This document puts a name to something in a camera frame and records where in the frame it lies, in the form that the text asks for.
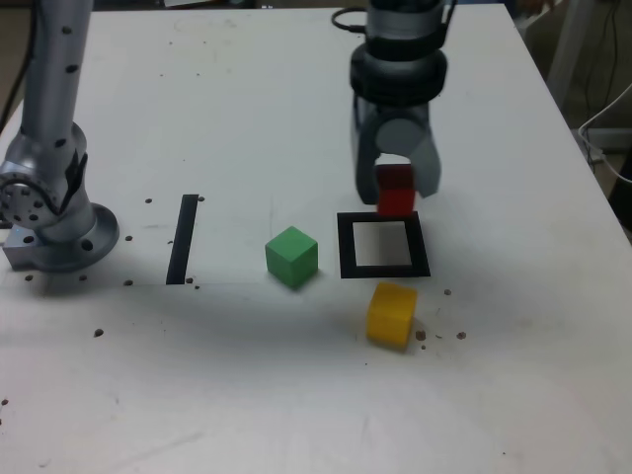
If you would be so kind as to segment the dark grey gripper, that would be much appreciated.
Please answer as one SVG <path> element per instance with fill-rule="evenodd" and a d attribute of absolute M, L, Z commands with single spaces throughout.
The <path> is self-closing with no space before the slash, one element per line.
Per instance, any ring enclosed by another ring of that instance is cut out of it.
<path fill-rule="evenodd" d="M 381 124 L 379 117 L 394 115 L 411 115 L 414 119 L 394 118 Z M 391 107 L 374 104 L 358 95 L 353 96 L 355 188 L 364 204 L 378 202 L 379 187 L 374 166 L 381 152 L 398 155 L 410 161 L 415 189 L 422 198 L 437 193 L 441 164 L 429 118 L 428 104 Z"/>

